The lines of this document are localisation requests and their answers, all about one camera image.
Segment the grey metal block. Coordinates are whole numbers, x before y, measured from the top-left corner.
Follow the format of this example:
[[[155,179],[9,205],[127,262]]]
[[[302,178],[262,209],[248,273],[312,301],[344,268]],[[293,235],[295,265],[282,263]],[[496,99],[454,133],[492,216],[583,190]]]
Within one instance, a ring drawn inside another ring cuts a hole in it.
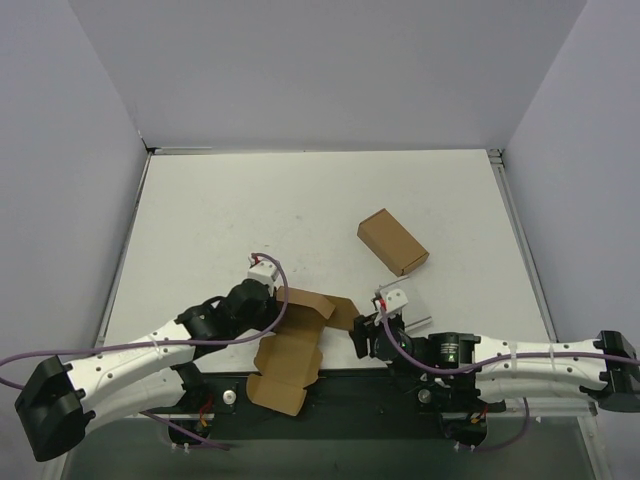
[[[385,303],[388,303],[391,293],[395,290],[402,290],[407,297],[408,304],[402,309],[401,313],[405,328],[409,332],[426,328],[433,323],[433,317],[427,304],[409,276],[402,276],[391,283],[380,285],[375,294],[377,297],[382,298]]]

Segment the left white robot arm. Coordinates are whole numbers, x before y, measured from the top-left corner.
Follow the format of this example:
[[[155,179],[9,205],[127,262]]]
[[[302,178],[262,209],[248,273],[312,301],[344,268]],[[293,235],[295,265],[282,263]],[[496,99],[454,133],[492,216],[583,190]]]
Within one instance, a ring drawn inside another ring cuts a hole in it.
[[[248,278],[131,343],[69,361],[46,354],[15,401],[35,460],[57,458],[90,429],[133,413],[196,410],[205,387],[193,378],[195,361],[248,342],[250,330],[272,330],[280,318],[273,282]]]

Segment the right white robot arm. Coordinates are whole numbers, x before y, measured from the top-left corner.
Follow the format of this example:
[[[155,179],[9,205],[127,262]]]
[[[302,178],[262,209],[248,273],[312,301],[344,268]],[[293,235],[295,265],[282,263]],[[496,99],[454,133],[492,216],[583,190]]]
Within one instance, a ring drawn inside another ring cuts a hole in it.
[[[593,401],[605,411],[639,410],[639,358],[618,331],[574,343],[527,343],[469,333],[411,337],[401,315],[359,316],[350,333],[370,357],[414,382],[438,413],[502,412],[511,399]]]

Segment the folded brown cardboard box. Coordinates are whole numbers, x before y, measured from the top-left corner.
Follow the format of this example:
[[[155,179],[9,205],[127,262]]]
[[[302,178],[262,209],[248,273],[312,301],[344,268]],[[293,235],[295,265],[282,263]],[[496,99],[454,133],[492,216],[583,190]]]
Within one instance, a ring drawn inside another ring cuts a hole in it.
[[[386,209],[361,221],[357,236],[397,277],[410,274],[429,257],[429,252]]]

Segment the aluminium frame rail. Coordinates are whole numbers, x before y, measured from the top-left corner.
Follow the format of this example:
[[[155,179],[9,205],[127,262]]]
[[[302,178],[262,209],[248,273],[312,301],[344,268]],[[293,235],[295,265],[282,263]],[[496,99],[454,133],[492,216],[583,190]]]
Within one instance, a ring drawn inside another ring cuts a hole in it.
[[[517,211],[514,198],[511,192],[511,188],[507,179],[505,165],[503,161],[503,151],[501,149],[489,149],[486,151],[491,168],[494,172],[498,188],[505,205],[505,209],[509,216],[509,220],[512,226],[512,230],[516,237],[518,247],[525,264],[525,268],[531,283],[534,296],[538,305],[538,309],[541,313],[542,320],[545,325],[547,335],[551,340],[557,340],[557,332],[554,326],[548,303],[545,297],[545,293],[540,281],[538,270],[533,258],[528,239],[522,222]]]

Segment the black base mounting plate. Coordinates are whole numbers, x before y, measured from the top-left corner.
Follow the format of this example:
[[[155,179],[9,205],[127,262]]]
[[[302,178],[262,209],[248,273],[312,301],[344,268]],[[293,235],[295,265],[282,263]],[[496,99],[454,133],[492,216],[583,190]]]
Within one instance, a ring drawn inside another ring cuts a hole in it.
[[[482,440],[487,404],[436,392],[432,383],[392,375],[385,368],[323,370],[308,387],[300,412],[289,416],[258,406],[247,394],[248,373],[205,373],[176,405],[161,408],[193,432],[214,441],[430,440],[462,435]]]

